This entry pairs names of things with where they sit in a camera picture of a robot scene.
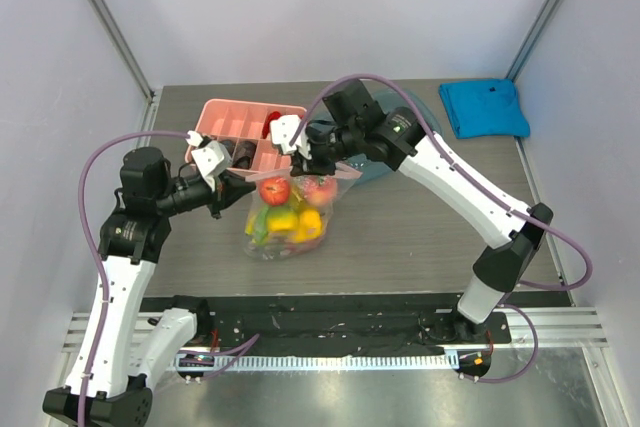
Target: clear plastic bag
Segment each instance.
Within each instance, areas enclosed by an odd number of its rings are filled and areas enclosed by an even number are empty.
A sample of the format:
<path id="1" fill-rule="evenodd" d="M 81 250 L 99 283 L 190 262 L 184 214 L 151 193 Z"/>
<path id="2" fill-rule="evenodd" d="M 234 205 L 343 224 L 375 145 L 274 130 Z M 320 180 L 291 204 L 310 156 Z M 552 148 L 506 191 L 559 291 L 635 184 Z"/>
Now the clear plastic bag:
<path id="1" fill-rule="evenodd" d="M 334 203 L 361 173 L 339 163 L 331 176 L 291 177 L 289 169 L 251 175 L 256 183 L 245 226 L 245 252 L 264 260 L 307 252 L 324 239 Z"/>

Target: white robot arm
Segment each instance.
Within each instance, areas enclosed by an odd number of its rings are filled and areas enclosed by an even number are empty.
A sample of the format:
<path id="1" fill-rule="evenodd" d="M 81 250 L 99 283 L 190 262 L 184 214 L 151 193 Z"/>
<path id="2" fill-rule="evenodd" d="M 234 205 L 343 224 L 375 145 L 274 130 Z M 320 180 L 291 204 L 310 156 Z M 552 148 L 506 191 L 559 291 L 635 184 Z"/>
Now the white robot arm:
<path id="1" fill-rule="evenodd" d="M 511 292 L 539 248 L 544 232 L 511 215 L 472 186 L 442 158 L 407 107 L 385 114 L 361 81 L 352 81 L 324 98 L 336 125 L 328 132 L 313 126 L 290 141 L 301 120 L 284 116 L 270 124 L 272 143 L 292 156 L 292 175 L 331 174 L 335 162 L 365 154 L 412 178 L 438 195 L 464 217 L 487 244 L 474 264 L 474 276 L 457 305 L 472 326 L 482 324 L 505 294 Z M 512 209 L 549 223 L 544 204 L 529 207 L 503 192 L 468 165 L 437 133 L 434 140 L 483 187 Z"/>
<path id="2" fill-rule="evenodd" d="M 169 162 L 155 147 L 124 157 L 118 204 L 100 230 L 98 250 L 109 279 L 107 315 L 102 318 L 104 286 L 98 281 L 78 358 L 65 385 L 48 391 L 43 403 L 46 413 L 67 425 L 77 424 L 80 396 L 86 396 L 86 425 L 144 425 L 153 390 L 177 352 L 213 330 L 205 299 L 175 296 L 152 333 L 130 351 L 144 292 L 171 231 L 169 217 L 207 206 L 218 218 L 221 210 L 255 189 L 226 170 L 231 159 L 224 146 L 189 134 L 197 170 L 193 175 L 172 178 Z M 86 380 L 84 370 L 100 322 L 102 336 Z"/>

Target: blue towel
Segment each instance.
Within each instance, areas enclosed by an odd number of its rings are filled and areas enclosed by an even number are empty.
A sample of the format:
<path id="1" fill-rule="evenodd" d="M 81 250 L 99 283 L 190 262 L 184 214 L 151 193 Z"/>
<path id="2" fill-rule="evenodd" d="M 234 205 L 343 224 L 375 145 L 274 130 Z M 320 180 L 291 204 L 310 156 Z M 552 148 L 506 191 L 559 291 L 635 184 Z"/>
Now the blue towel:
<path id="1" fill-rule="evenodd" d="M 482 135 L 528 137 L 518 91 L 510 80 L 471 80 L 440 85 L 440 98 L 458 139 Z"/>

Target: white wall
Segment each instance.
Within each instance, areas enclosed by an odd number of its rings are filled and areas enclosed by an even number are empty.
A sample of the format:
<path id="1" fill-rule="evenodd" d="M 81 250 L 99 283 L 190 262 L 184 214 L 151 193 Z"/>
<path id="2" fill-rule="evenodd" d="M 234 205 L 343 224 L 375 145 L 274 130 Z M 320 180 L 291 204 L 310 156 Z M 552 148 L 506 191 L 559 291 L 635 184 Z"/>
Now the white wall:
<path id="1" fill-rule="evenodd" d="M 34 427 L 71 313 L 95 289 L 80 170 L 100 143 L 139 128 L 144 99 L 86 0 L 0 0 L 0 39 L 0 423 Z M 122 153 L 91 178 L 96 230 Z"/>
<path id="2" fill-rule="evenodd" d="M 107 0 L 154 86 L 505 75 L 543 0 Z"/>
<path id="3" fill-rule="evenodd" d="M 634 394 L 636 419 L 639 33 L 638 0 L 564 0 L 518 81 L 532 129 L 526 151 L 542 197 L 556 210 L 557 226 L 582 242 L 595 262 L 591 283 L 576 297 L 598 309 Z M 564 245 L 560 256 L 568 276 L 578 278 L 581 260 Z"/>

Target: purple cable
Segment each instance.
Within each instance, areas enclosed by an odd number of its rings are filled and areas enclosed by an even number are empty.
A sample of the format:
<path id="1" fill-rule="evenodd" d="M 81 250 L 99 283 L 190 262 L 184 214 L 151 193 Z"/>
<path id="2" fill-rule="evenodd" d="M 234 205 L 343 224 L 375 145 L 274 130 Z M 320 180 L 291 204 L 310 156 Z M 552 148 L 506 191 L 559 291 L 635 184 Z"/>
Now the purple cable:
<path id="1" fill-rule="evenodd" d="M 568 235 L 566 235 L 563 232 L 560 232 L 559 230 L 555 229 L 554 227 L 551 227 L 550 225 L 547 225 L 544 222 L 540 222 L 538 219 L 535 219 L 535 218 L 531 217 L 530 215 L 527 215 L 524 212 L 518 212 L 517 210 L 513 210 L 511 208 L 511 206 L 509 206 L 506 202 L 504 202 L 502 199 L 500 199 L 499 197 L 494 195 L 491 191 L 489 191 L 484 185 L 482 185 L 471 174 L 469 174 L 469 172 L 464 170 L 461 166 L 455 164 L 453 158 L 449 155 L 449 153 L 436 140 L 435 135 L 433 133 L 433 130 L 431 130 L 431 128 L 429 127 L 429 124 L 427 124 L 427 122 L 425 121 L 424 116 L 422 115 L 422 113 L 420 112 L 420 110 L 418 109 L 416 104 L 413 102 L 413 100 L 411 100 L 411 97 L 409 97 L 404 92 L 404 90 L 402 90 L 402 88 L 399 85 L 397 85 L 395 82 L 392 82 L 391 80 L 388 80 L 388 79 L 386 79 L 386 78 L 384 78 L 384 77 L 382 77 L 380 75 L 376 75 L 376 74 L 352 74 L 352 75 L 347 75 L 345 77 L 342 77 L 342 78 L 340 78 L 340 79 L 338 79 L 338 80 L 336 80 L 334 82 L 331 82 L 329 85 L 327 85 L 324 89 L 322 89 L 320 91 L 320 93 L 316 96 L 316 98 L 311 103 L 311 106 L 307 110 L 307 113 L 305 114 L 305 116 L 303 117 L 302 121 L 300 122 L 300 125 L 296 129 L 296 132 L 293 135 L 293 138 L 291 139 L 291 141 L 289 142 L 289 145 L 293 146 L 293 144 L 295 143 L 296 139 L 300 135 L 300 132 L 302 132 L 302 129 L 307 124 L 307 122 L 311 118 L 311 115 L 313 114 L 313 111 L 320 104 L 322 99 L 324 97 L 326 97 L 333 89 L 335 89 L 335 88 L 341 86 L 342 84 L 344 84 L 346 82 L 349 82 L 351 80 L 374 80 L 374 81 L 379 82 L 379 83 L 381 83 L 383 85 L 386 85 L 390 89 L 394 90 L 402 98 L 402 100 L 404 100 L 407 103 L 407 105 L 416 114 L 416 117 L 418 119 L 418 122 L 420 123 L 420 126 L 424 129 L 425 133 L 427 134 L 427 137 L 429 137 L 429 140 L 431 141 L 433 146 L 436 148 L 436 150 L 438 151 L 440 156 L 443 159 L 445 159 L 447 161 L 447 163 L 452 168 L 454 168 L 460 175 L 462 175 L 471 185 L 473 185 L 476 189 L 478 189 L 480 192 L 482 192 L 486 197 L 488 197 L 492 202 L 494 202 L 495 204 L 500 206 L 506 212 L 509 212 L 512 215 L 515 215 L 516 217 L 524 220 L 525 222 L 529 222 L 530 224 L 533 224 L 536 227 L 539 227 L 539 228 L 545 230 L 546 232 L 548 232 L 549 234 L 557 237 L 558 239 L 562 240 L 563 242 L 566 242 L 571 247 L 573 247 L 580 254 L 580 256 L 584 259 L 584 263 L 585 263 L 584 275 L 582 276 L 582 278 L 580 280 L 578 280 L 577 282 L 574 282 L 573 284 L 567 284 L 567 285 L 540 284 L 540 283 L 537 283 L 537 282 L 530 282 L 530 281 L 527 281 L 527 280 L 521 280 L 520 281 L 521 284 L 527 285 L 529 287 L 534 287 L 536 289 L 544 289 L 544 290 L 554 290 L 554 291 L 559 291 L 559 292 L 566 292 L 566 291 L 569 291 L 569 290 L 577 289 L 578 287 L 582 287 L 584 284 L 586 284 L 589 281 L 589 279 L 591 278 L 591 275 L 593 274 L 593 262 L 591 261 L 591 257 L 589 256 L 587 251 L 580 244 L 578 244 L 575 240 L 573 240 Z"/>
<path id="2" fill-rule="evenodd" d="M 206 357 L 217 357 L 220 355 L 231 355 L 231 354 L 235 354 L 236 352 L 240 352 L 241 350 L 243 350 L 245 347 L 249 346 L 251 347 L 253 344 L 255 344 L 255 338 L 258 334 L 254 335 L 253 337 L 251 337 L 249 340 L 247 340 L 244 344 L 240 344 L 237 347 L 234 347 L 232 349 L 229 350 L 225 350 L 224 352 L 201 352 L 199 350 L 180 350 L 178 353 L 179 354 L 187 354 L 187 355 L 204 355 Z"/>
<path id="3" fill-rule="evenodd" d="M 531 358 L 529 359 L 529 362 L 527 362 L 526 365 L 515 374 L 508 375 L 507 377 L 502 377 L 500 379 L 484 379 L 481 377 L 477 380 L 477 382 L 481 384 L 502 384 L 504 382 L 510 382 L 512 380 L 516 380 L 522 377 L 524 374 L 526 374 L 527 371 L 531 368 L 533 363 L 538 358 L 538 349 L 539 349 L 538 333 L 536 332 L 536 328 L 534 327 L 533 322 L 531 321 L 529 316 L 525 314 L 522 309 L 520 309 L 519 307 L 516 307 L 515 305 L 504 304 L 502 307 L 504 307 L 505 309 L 515 310 L 517 313 L 519 313 L 522 316 L 525 322 L 529 324 L 529 328 L 531 329 L 531 335 L 533 336 L 533 352 L 531 353 Z M 469 374 L 463 374 L 463 375 L 465 379 L 469 379 L 473 382 L 476 382 L 475 377 Z"/>
<path id="4" fill-rule="evenodd" d="M 208 379 L 213 379 L 214 377 L 218 377 L 220 374 L 222 374 L 223 372 L 229 370 L 231 367 L 233 367 L 242 356 L 246 355 L 247 352 L 249 352 L 249 349 L 251 347 L 253 347 L 253 344 L 255 344 L 258 341 L 258 338 L 260 337 L 260 334 L 256 334 L 253 337 L 251 337 L 248 341 L 246 341 L 244 344 L 236 347 L 236 349 L 241 349 L 240 353 L 238 355 L 236 355 L 233 360 L 231 362 L 229 362 L 227 365 L 225 365 L 224 367 L 221 367 L 218 370 L 214 370 L 213 372 L 210 372 L 208 374 L 204 374 L 201 378 L 208 380 Z M 228 352 L 231 352 L 231 350 L 228 350 L 227 352 L 224 353 L 217 353 L 217 355 L 224 355 Z M 206 360 L 191 360 L 189 359 L 189 362 L 194 363 L 194 364 L 201 364 L 201 365 L 214 365 L 212 362 L 210 361 L 206 361 Z"/>
<path id="5" fill-rule="evenodd" d="M 180 139 L 186 139 L 188 135 L 185 132 L 158 130 L 135 132 L 133 134 L 126 134 L 120 137 L 116 137 L 115 139 L 110 140 L 109 142 L 100 146 L 93 154 L 91 154 L 87 162 L 84 164 L 84 168 L 82 169 L 82 173 L 80 174 L 80 181 L 78 182 L 78 210 L 80 212 L 80 223 L 82 224 L 84 237 L 85 239 L 87 239 L 87 244 L 89 244 L 89 250 L 91 251 L 91 256 L 93 257 L 93 260 L 96 264 L 96 267 L 98 269 L 98 276 L 100 277 L 100 282 L 102 283 L 102 307 L 100 308 L 100 318 L 98 319 L 96 333 L 93 338 L 91 348 L 89 349 L 89 355 L 87 356 L 87 363 L 83 371 L 84 376 L 80 385 L 80 395 L 78 396 L 78 427 L 86 426 L 85 405 L 87 401 L 87 390 L 89 390 L 89 376 L 91 375 L 93 361 L 95 360 L 96 353 L 98 352 L 98 346 L 100 345 L 100 339 L 102 338 L 102 332 L 104 330 L 104 324 L 107 321 L 107 312 L 109 310 L 109 282 L 107 279 L 107 273 L 104 270 L 104 266 L 102 265 L 102 259 L 100 258 L 100 254 L 98 253 L 98 248 L 96 247 L 95 242 L 93 241 L 93 237 L 91 236 L 89 221 L 87 219 L 87 209 L 84 203 L 84 191 L 87 184 L 87 176 L 89 175 L 89 170 L 91 169 L 91 166 L 93 165 L 95 160 L 105 150 L 121 142 L 137 139 L 139 137 L 176 137 Z"/>

